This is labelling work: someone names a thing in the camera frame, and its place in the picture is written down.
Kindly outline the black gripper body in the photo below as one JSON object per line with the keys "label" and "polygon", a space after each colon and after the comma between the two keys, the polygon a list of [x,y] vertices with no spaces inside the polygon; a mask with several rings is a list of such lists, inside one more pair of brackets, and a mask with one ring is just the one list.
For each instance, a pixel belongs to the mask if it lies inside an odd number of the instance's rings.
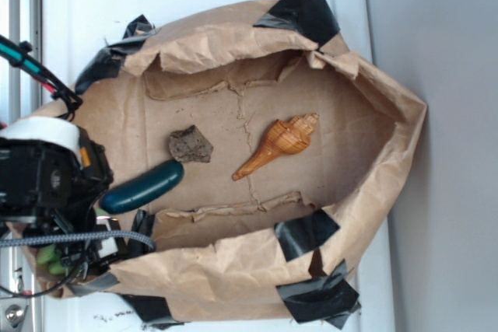
{"label": "black gripper body", "polygon": [[[51,238],[55,214],[95,208],[113,180],[105,148],[70,122],[29,117],[1,130],[1,223],[23,225],[25,239]],[[110,238],[118,244],[111,264],[128,249]]]}

